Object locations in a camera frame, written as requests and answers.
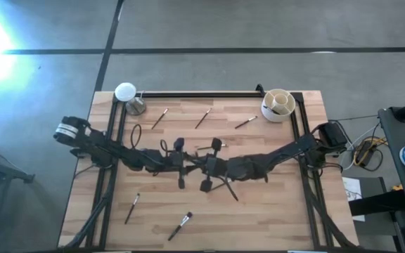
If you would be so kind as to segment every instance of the white paper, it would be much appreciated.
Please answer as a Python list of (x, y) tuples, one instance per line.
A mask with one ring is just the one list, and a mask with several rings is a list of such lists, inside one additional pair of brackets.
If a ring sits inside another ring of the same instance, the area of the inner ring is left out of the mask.
[[(362, 198), (362, 192), (360, 191), (360, 180), (345, 177), (342, 179), (346, 196), (348, 196), (348, 201), (360, 200)], [(355, 221), (365, 221), (365, 215), (353, 216), (352, 219)]]

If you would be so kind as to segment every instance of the white lid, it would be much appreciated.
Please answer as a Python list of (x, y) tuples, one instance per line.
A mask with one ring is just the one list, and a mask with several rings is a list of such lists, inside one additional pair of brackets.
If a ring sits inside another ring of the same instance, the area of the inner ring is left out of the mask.
[(122, 83), (115, 89), (115, 97), (122, 102), (127, 102), (135, 97), (136, 87), (131, 83)]

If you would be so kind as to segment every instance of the yellow cable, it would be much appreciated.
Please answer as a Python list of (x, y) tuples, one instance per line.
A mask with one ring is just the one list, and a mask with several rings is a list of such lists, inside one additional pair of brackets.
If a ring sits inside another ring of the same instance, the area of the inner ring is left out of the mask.
[(362, 159), (360, 159), (360, 161), (357, 162), (357, 161), (356, 161), (357, 154), (362, 150), (362, 147), (364, 146), (364, 142), (365, 142), (365, 141), (368, 141), (368, 140), (370, 140), (370, 139), (373, 140), (374, 138), (377, 138), (377, 137), (368, 137), (368, 138), (365, 138), (365, 139), (362, 140), (362, 142), (359, 144), (359, 146), (357, 147), (356, 151), (354, 152), (354, 156), (353, 156), (353, 158), (352, 158), (352, 161), (353, 161), (354, 165), (359, 166), (359, 165), (365, 160), (365, 157), (368, 155), (369, 151), (371, 150), (371, 148), (374, 147), (374, 145), (375, 145), (376, 143), (383, 143), (383, 144), (385, 144), (385, 145), (388, 145), (388, 142), (383, 140), (385, 137), (379, 138), (379, 139), (376, 140), (376, 141), (372, 141), (371, 146), (365, 151), (364, 155), (362, 156)]

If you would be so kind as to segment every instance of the metal cup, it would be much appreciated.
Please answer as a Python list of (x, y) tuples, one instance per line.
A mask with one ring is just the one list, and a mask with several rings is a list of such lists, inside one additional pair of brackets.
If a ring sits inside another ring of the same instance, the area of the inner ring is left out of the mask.
[(140, 115), (145, 110), (146, 104), (142, 98), (133, 98), (126, 102), (126, 111), (129, 115)]

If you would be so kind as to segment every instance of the black metal frame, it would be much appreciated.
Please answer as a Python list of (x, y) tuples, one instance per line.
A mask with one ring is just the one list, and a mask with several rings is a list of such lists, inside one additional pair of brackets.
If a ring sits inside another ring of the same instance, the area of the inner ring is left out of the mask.
[[(258, 91), (251, 91), (251, 92), (173, 92), (173, 93), (144, 93), (142, 96), (144, 98), (261, 98), (263, 96), (263, 89), (261, 86), (257, 87)], [(295, 97), (295, 100), (298, 104), (298, 108), (301, 112), (301, 120), (302, 126), (304, 129), (304, 134), (310, 132), (309, 129), (309, 121), (307, 119), (307, 114), (305, 110), (304, 98), (302, 93), (296, 92), (292, 93)], [(116, 98), (112, 101), (112, 109), (110, 111), (110, 118), (108, 122), (108, 129), (107, 129), (107, 138), (111, 138), (113, 134), (113, 127), (115, 123), (115, 114), (117, 112), (117, 106), (119, 102), (117, 102)], [(122, 141), (122, 134), (124, 130), (124, 123), (126, 119), (126, 110), (124, 107), (122, 108), (122, 113), (120, 116), (120, 125), (118, 128), (118, 135), (117, 141)], [(297, 123), (297, 118), (295, 112), (290, 116), (292, 122), (292, 130), (293, 135), (295, 138), (300, 137), (300, 130)], [(301, 172), (301, 179), (302, 179), (302, 187), (304, 189), (304, 197), (307, 206), (307, 214), (309, 217), (309, 226), (311, 231), (311, 238), (312, 243), (314, 245), (314, 251), (326, 251), (326, 252), (384, 252), (384, 251), (375, 251), (375, 250), (368, 250), (368, 249), (361, 249), (358, 247), (353, 247), (353, 245), (346, 240), (343, 234), (341, 234), (340, 230), (335, 226), (333, 221), (327, 214), (326, 211), (326, 204), (324, 201), (323, 190), (321, 187), (321, 180), (317, 171), (311, 172), (313, 174), (313, 180), (315, 185), (316, 194), (312, 192), (312, 189), (309, 185), (309, 170), (304, 165), (304, 162), (301, 159), (298, 159), (300, 165), (300, 172)], [(109, 184), (105, 194), (103, 194), (103, 181), (105, 177), (105, 172), (109, 170), (110, 178)], [(110, 208), (112, 205), (112, 196), (115, 190), (115, 179), (117, 176), (117, 160), (114, 159), (114, 166), (109, 169), (100, 169), (98, 174), (98, 179), (96, 183), (96, 190), (95, 190), (95, 198), (94, 198), (94, 205), (92, 208), (92, 214), (89, 220), (85, 223), (83, 229), (80, 233), (83, 233), (82, 240), (78, 243), (74, 243), (73, 245), (69, 245), (72, 247), (64, 247), (59, 248), (56, 251), (51, 252), (94, 252), (94, 251), (104, 251), (105, 250), (105, 242), (107, 239), (107, 232), (109, 226), (109, 219), (110, 219)], [(96, 225), (96, 220), (98, 215), (104, 211), (103, 215), (103, 222), (101, 226), (101, 236), (99, 240), (98, 246), (94, 246), (94, 229)], [(319, 232), (316, 225), (316, 218), (314, 209), (319, 213), (321, 220), (323, 222), (323, 232), (325, 233), (326, 237), (326, 246), (322, 245), (320, 242)], [(333, 243), (332, 235), (337, 239), (342, 247), (335, 247)], [(81, 242), (83, 242), (84, 237), (86, 237), (85, 247), (79, 247)], [(131, 252), (149, 252), (149, 251), (131, 251)]]

